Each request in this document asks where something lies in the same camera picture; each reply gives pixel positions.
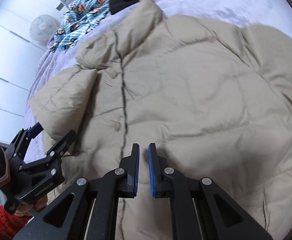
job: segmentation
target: bed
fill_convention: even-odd
[[[239,27],[252,24],[270,25],[292,38],[292,8],[286,0],[154,0],[167,16],[184,14],[195,17],[215,18],[235,24]],[[116,26],[135,8],[132,5],[115,15],[108,15],[100,25],[83,36],[79,42],[101,35],[109,27]],[[31,87],[28,101],[43,85],[65,68],[76,64],[75,54],[77,45],[66,51],[56,51],[54,54],[47,50],[41,58]],[[32,126],[36,123],[31,109],[27,106],[26,123]],[[25,161],[31,162],[43,158],[44,150],[41,137],[33,140],[28,149]]]

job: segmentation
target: cartoon print clothing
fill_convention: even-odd
[[[74,47],[78,39],[90,32],[105,19],[109,12],[107,0],[75,0],[69,4],[69,10],[54,36],[50,50],[55,52]]]

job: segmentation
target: person's hand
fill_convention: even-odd
[[[45,195],[44,197],[42,197],[41,199],[39,199],[36,203],[34,204],[30,204],[30,205],[24,205],[21,204],[19,206],[19,208],[17,209],[17,211],[15,212],[15,215],[17,217],[23,217],[23,216],[31,216],[28,211],[32,208],[34,208],[35,210],[39,210],[41,208],[43,208],[46,204],[47,204],[48,198],[47,195]]]

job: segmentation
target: red sweater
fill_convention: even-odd
[[[0,206],[0,236],[2,239],[13,239],[13,237],[27,224],[31,217],[12,216]]]

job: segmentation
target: jacket button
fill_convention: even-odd
[[[121,128],[121,123],[115,122],[113,128],[115,129],[116,132],[118,132]]]
[[[112,67],[108,68],[107,72],[111,78],[115,78],[117,76],[117,71]]]

